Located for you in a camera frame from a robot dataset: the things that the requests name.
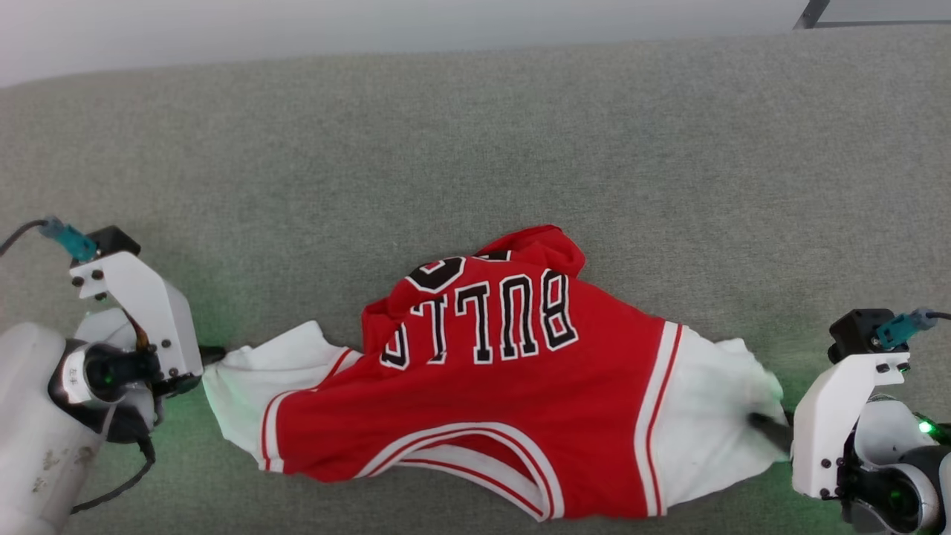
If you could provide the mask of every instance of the basketball jersey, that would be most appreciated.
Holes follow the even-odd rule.
[[[305,324],[207,370],[209,401],[262,469],[430,468],[539,521],[665,514],[775,461],[746,415],[781,418],[782,390],[742,341],[627,305],[584,263],[548,226],[418,267],[364,310],[364,355]]]

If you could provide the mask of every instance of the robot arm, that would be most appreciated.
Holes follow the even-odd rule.
[[[76,498],[104,441],[138,443],[146,466],[86,507],[134,485],[154,463],[148,436],[163,399],[201,381],[203,358],[224,355],[199,348],[187,300],[119,229],[86,236],[54,218],[31,225],[73,256],[80,297],[111,296],[120,307],[89,315],[71,338],[35,324],[0,336],[2,535],[61,531],[70,511],[81,510]]]
[[[951,440],[943,426],[903,403],[874,396],[876,386],[904,383],[907,340],[945,314],[852,310],[829,333],[833,367],[796,407],[791,437],[762,416],[750,422],[790,451],[792,486],[838,501],[860,533],[951,534]]]

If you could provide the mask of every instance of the gray felt table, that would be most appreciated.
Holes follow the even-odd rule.
[[[308,319],[359,345],[409,269],[540,223],[582,273],[705,336],[742,336],[791,405],[854,307],[951,308],[951,27],[512,52],[307,58],[74,76],[0,90],[0,228],[119,225],[188,296],[206,343]],[[37,237],[0,261],[0,328],[69,333],[80,302]],[[951,418],[951,327],[897,390]],[[537,525],[451,476],[323,485],[260,473],[199,390],[159,463],[67,533],[847,533],[788,466],[666,519]],[[84,492],[134,473],[108,446]]]

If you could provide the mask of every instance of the white jersey trim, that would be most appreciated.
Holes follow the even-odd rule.
[[[328,377],[333,377],[344,371],[355,364],[362,356],[361,353],[350,347],[342,347],[337,356],[334,357],[334,364],[330,371],[326,377],[320,380],[320,383],[310,388],[287,390],[275,396],[267,404],[261,424],[261,458],[258,459],[258,469],[268,472],[284,472],[284,459],[281,457],[281,446],[278,443],[278,410],[281,409],[281,403],[291,394],[317,390]]]
[[[637,471],[644,485],[648,516],[667,514],[667,505],[663,500],[664,489],[660,487],[660,478],[654,470],[652,432],[656,414],[664,399],[664,389],[676,356],[681,329],[682,326],[675,323],[665,322],[664,324],[660,345],[657,348],[657,359],[634,427],[634,458],[637,460]]]
[[[472,449],[442,445],[414,451],[403,457],[399,466],[417,466],[439,470],[484,486],[517,505],[541,522],[541,493],[538,486],[511,466]]]
[[[554,468],[548,461],[548,457],[525,433],[499,422],[449,424],[447,426],[433,427],[432,429],[424,429],[416,433],[411,433],[394,441],[381,450],[376,457],[363,467],[363,470],[361,470],[356,477],[373,477],[379,475],[390,466],[405,459],[407,455],[417,452],[421,448],[425,448],[433,443],[444,442],[468,435],[482,435],[493,438],[508,447],[518,456],[519,460],[521,460],[524,466],[529,470],[529,473],[532,474],[534,484],[530,482],[530,485],[533,485],[536,489],[535,492],[521,494],[520,498],[541,511],[540,514],[533,514],[537,520],[542,521],[552,518],[561,518],[565,515],[565,498],[561,492],[561,484],[558,482],[558,477],[554,473]],[[459,452],[454,453],[452,450],[448,450],[450,451],[449,453],[446,453],[446,451],[447,450],[440,450],[438,453],[440,456],[448,455],[451,457],[451,460],[448,461],[447,464],[452,466],[443,466],[443,468],[447,468],[444,471],[449,471],[450,469],[459,471],[460,468],[465,469],[469,471],[471,475],[471,477],[466,477],[466,479],[475,481],[480,485],[483,485],[483,482],[488,483],[490,480],[495,480],[500,483],[508,482],[515,486],[513,491],[518,492],[520,485],[518,478],[525,479],[517,470],[503,463],[497,462],[489,466],[480,462],[484,461],[484,459],[468,457],[459,454]],[[429,458],[430,455],[431,454],[423,452],[421,457],[417,456],[414,458],[425,460]],[[511,493],[500,492],[499,494],[511,499]]]

